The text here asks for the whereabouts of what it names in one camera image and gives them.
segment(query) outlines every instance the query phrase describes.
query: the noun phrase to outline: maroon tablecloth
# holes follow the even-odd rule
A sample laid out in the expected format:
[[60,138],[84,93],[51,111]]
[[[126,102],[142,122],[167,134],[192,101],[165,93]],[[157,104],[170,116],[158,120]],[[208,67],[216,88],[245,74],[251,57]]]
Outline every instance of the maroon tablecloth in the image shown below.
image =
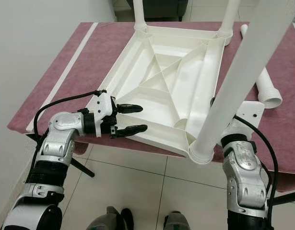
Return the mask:
[[[240,34],[240,26],[242,24],[235,23],[233,39],[230,45],[224,49],[217,91],[242,40]],[[26,128],[28,124],[58,81],[91,25],[92,23],[82,23],[78,26],[9,123],[9,129],[20,133],[27,133]],[[211,31],[216,31],[220,27],[220,23],[160,22],[149,23],[149,25]],[[97,89],[133,35],[133,26],[134,23],[99,23],[52,101]],[[259,128],[268,137],[276,151],[280,171],[295,173],[295,29],[293,26],[288,29],[284,39],[268,63],[267,70],[275,87],[279,89],[283,96],[283,104],[276,109],[265,110]],[[247,100],[256,101],[257,94],[256,87],[253,87]],[[46,110],[39,120],[39,132],[43,133],[46,130],[49,119],[55,113],[60,111],[74,112],[86,107],[90,99],[91,97],[82,98],[62,103],[59,106]],[[269,169],[273,169],[270,155],[263,142],[255,134],[253,135],[253,140],[256,141],[258,146],[259,158]],[[103,138],[83,137],[77,141],[165,155],[178,155],[126,138],[111,140],[108,136]],[[223,160],[221,148],[215,148],[214,160]],[[291,180],[283,180],[283,191],[295,189],[295,176],[293,183],[285,184],[285,181]]]

